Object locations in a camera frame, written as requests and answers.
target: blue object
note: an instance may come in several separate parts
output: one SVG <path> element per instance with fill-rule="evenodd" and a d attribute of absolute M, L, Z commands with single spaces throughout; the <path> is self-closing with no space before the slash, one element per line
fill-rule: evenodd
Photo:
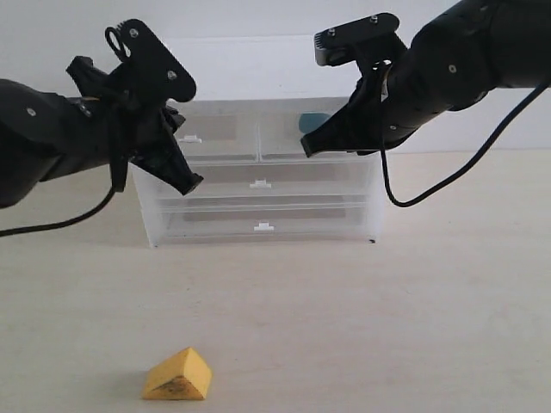
<path fill-rule="evenodd" d="M 302 114 L 299 119 L 299 130 L 304 134 L 313 132 L 330 118 L 329 114 Z"/>

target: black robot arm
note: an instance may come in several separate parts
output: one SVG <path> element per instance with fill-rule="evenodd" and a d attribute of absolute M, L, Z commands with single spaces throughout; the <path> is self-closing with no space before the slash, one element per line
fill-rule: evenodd
<path fill-rule="evenodd" d="M 181 194 L 202 178 L 174 139 L 185 119 L 168 99 L 195 97 L 194 79 L 141 21 L 106 30 L 121 64 L 110 74 L 76 57 L 67 72 L 82 97 L 44 93 L 0 80 L 0 208 L 38 182 L 110 165 L 112 189 L 124 190 L 128 162 Z"/>
<path fill-rule="evenodd" d="M 307 134 L 307 156 L 393 149 L 447 111 L 470 108 L 496 88 L 536 88 L 551 75 L 551 2 L 463 0 L 427 24 L 408 49 L 394 15 L 316 35 L 319 65 L 356 61 L 349 103 Z"/>

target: white drawer handle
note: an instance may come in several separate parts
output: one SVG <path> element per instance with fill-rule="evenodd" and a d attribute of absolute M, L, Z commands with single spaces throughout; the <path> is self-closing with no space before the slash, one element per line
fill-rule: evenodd
<path fill-rule="evenodd" d="M 249 185 L 251 189 L 272 189 L 272 184 L 267 182 L 265 179 L 256 180 L 255 183 Z"/>
<path fill-rule="evenodd" d="M 255 232 L 273 232 L 276 228 L 269 224 L 269 222 L 261 222 L 255 226 Z"/>
<path fill-rule="evenodd" d="M 203 139 L 199 138 L 197 135 L 186 135 L 183 138 L 179 138 L 178 142 L 181 144 L 202 144 Z"/>

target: yellow block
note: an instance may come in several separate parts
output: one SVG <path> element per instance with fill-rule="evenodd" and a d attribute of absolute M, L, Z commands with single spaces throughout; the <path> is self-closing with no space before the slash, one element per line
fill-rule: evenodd
<path fill-rule="evenodd" d="M 147 374 L 145 400 L 204 400 L 213 372 L 192 348 L 163 361 Z"/>

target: white wall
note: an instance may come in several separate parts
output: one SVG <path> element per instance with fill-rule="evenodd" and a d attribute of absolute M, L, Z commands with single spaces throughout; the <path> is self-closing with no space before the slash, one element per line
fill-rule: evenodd
<path fill-rule="evenodd" d="M 76 88 L 65 74 L 71 59 L 89 55 L 105 70 L 115 67 L 103 30 L 133 17 L 147 22 L 160 37 L 174 39 L 314 34 L 390 11 L 400 17 L 399 34 L 409 44 L 423 24 L 453 3 L 455 0 L 0 0 L 0 77 L 36 89 L 75 94 Z M 430 123 L 400 150 L 473 150 L 525 94 L 524 90 L 494 92 L 476 108 Z M 504 135 L 499 147 L 551 147 L 545 122 L 550 103 L 550 96 L 544 96 Z"/>

